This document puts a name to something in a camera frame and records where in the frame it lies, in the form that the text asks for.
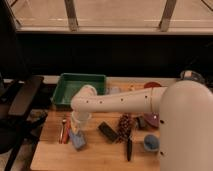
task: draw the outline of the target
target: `green tray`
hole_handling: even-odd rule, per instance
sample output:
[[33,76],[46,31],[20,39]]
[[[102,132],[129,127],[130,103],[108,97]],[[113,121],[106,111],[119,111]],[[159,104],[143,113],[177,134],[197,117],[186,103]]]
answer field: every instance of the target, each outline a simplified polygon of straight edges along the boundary
[[98,95],[103,95],[106,91],[106,76],[63,73],[53,93],[52,103],[58,109],[70,108],[71,98],[86,84],[94,86]]

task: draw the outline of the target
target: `chair armrest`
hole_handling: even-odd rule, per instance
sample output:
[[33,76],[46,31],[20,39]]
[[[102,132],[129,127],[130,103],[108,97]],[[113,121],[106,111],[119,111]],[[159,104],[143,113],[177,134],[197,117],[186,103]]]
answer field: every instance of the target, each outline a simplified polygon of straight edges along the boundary
[[30,106],[43,82],[43,79],[44,78],[42,76],[31,76],[25,81],[15,96],[10,106],[8,115],[23,116],[29,112]]
[[19,84],[19,80],[17,79],[10,82],[9,85],[1,93],[0,101],[3,103],[8,101],[13,96],[13,94],[17,92],[19,88],[18,84]]

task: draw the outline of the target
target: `wooden table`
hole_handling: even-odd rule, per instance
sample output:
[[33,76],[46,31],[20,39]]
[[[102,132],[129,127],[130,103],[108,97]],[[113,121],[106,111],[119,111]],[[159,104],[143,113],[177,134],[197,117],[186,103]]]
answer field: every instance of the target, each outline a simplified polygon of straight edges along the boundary
[[[122,91],[130,88],[143,88],[141,83],[108,83],[108,87],[121,87]],[[37,145],[31,164],[32,171],[159,171],[156,153],[146,152],[142,142],[147,134],[159,136],[158,129],[133,131],[133,151],[130,162],[126,159],[125,143],[109,143],[98,130],[99,124],[105,121],[114,130],[122,113],[93,113],[92,119],[84,128],[87,145],[76,151],[69,141],[59,144],[62,117],[71,111],[50,110],[44,124],[40,142]]]

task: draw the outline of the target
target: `office chair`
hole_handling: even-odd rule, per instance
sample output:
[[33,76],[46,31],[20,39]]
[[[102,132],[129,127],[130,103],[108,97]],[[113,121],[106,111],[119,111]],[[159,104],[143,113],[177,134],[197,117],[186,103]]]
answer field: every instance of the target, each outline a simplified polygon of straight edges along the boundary
[[31,76],[23,85],[15,80],[0,96],[0,154],[11,150],[5,171],[10,171],[25,138],[39,141],[31,131],[44,123],[47,114],[37,121],[27,120],[33,99],[36,96],[43,77]]

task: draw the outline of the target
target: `dark background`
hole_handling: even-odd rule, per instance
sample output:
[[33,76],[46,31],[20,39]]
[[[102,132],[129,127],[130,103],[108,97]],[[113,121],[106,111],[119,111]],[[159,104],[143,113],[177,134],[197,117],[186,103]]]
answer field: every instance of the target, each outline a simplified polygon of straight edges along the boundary
[[15,33],[3,7],[0,1],[0,71],[5,77],[63,72],[179,77],[184,69],[213,75],[211,35]]

